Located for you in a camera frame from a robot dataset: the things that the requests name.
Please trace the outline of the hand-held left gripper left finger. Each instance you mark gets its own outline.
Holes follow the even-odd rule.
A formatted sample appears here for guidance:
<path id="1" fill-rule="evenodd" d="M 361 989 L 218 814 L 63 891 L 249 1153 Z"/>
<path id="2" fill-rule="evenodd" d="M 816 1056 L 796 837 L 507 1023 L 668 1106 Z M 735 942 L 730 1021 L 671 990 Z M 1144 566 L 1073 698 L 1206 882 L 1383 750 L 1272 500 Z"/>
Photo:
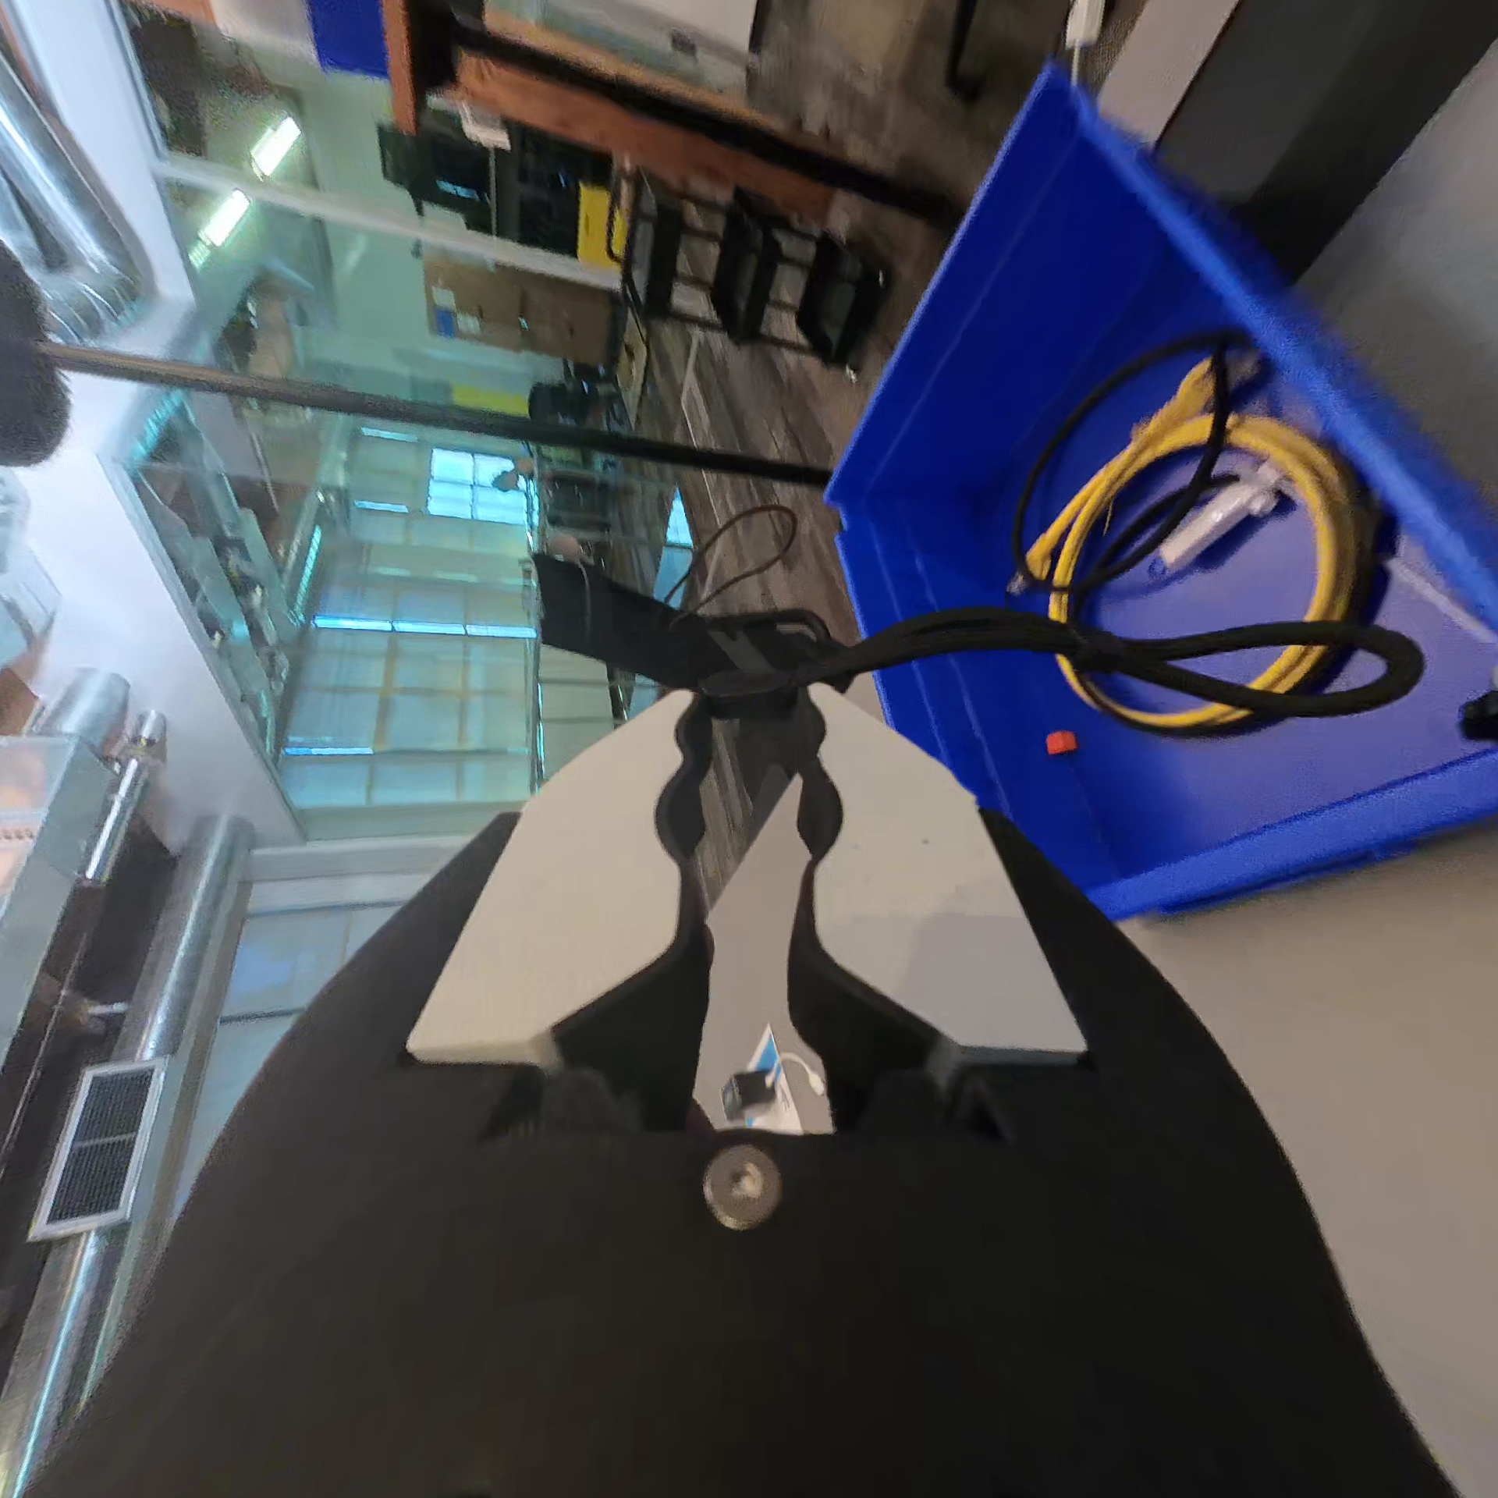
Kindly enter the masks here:
<path id="1" fill-rule="evenodd" d="M 411 1030 L 414 1060 L 559 1060 L 568 1023 L 700 925 L 711 744 L 703 700 L 671 691 L 534 794 Z"/>

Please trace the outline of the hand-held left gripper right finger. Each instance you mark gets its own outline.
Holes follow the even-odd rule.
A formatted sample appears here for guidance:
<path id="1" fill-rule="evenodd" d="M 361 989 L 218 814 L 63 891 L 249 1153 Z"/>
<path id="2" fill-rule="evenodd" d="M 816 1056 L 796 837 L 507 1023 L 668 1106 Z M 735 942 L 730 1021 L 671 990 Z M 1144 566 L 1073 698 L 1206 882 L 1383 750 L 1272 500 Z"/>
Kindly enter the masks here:
<path id="1" fill-rule="evenodd" d="M 1071 1065 L 1087 1042 L 1019 891 L 957 776 L 835 691 L 807 694 L 798 830 L 812 955 L 941 1071 Z"/>

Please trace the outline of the blue plastic bin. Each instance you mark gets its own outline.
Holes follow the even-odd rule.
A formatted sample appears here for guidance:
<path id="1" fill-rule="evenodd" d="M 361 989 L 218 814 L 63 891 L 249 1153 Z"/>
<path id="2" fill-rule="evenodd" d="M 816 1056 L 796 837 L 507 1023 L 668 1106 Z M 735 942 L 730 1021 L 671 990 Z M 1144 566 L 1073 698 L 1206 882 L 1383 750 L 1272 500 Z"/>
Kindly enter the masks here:
<path id="1" fill-rule="evenodd" d="M 864 634 L 1007 596 L 1014 511 L 1065 420 L 1196 334 L 1265 357 L 1238 409 L 1322 439 L 1374 502 L 1370 620 L 1426 677 L 1365 718 L 1165 739 L 1040 655 L 878 680 L 891 725 L 1010 818 L 1112 919 L 1185 912 L 1395 857 L 1493 819 L 1495 744 L 1460 730 L 1495 673 L 1495 518 L 1267 258 L 1048 69 L 898 345 L 828 489 Z"/>

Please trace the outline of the black shelf rack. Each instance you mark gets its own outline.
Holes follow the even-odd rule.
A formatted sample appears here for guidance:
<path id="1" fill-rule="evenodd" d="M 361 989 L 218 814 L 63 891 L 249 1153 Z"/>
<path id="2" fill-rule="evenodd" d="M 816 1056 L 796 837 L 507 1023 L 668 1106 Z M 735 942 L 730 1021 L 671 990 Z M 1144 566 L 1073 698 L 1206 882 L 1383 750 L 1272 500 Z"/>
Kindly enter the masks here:
<path id="1" fill-rule="evenodd" d="M 803 229 L 762 197 L 684 197 L 637 168 L 611 188 L 605 250 L 643 325 L 719 332 L 851 379 L 891 290 L 882 261 Z"/>

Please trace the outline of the silver ventilation duct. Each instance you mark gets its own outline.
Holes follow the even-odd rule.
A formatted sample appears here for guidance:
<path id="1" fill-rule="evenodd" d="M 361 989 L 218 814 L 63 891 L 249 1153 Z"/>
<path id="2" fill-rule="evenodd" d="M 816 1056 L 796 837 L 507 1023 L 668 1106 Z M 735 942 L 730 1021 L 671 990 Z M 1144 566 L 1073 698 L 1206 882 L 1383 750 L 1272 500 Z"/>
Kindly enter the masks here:
<path id="1" fill-rule="evenodd" d="M 256 828 L 154 825 L 167 721 L 86 668 L 4 739 L 3 1488 L 92 1392 L 163 1238 Z"/>

